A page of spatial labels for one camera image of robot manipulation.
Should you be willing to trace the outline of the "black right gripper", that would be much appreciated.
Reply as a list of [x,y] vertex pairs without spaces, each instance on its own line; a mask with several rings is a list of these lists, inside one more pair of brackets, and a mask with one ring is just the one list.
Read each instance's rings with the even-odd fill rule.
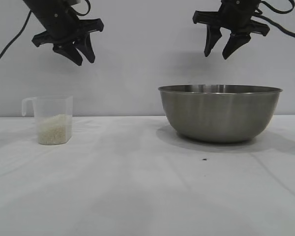
[[205,57],[209,56],[222,37],[221,28],[232,32],[222,52],[224,59],[251,40],[249,33],[266,36],[270,31],[269,26],[252,20],[259,3],[259,0],[223,0],[216,12],[195,11],[193,23],[206,25]]

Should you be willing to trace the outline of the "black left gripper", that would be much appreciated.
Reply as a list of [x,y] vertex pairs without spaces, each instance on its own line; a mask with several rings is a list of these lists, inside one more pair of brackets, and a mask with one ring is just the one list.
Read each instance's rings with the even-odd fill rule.
[[[79,50],[90,63],[94,63],[90,33],[103,31],[101,19],[79,19],[79,14],[65,0],[26,0],[24,3],[45,28],[32,39],[36,47],[54,44],[55,53],[81,66],[83,59]],[[65,44],[68,42],[74,42],[74,45]]]

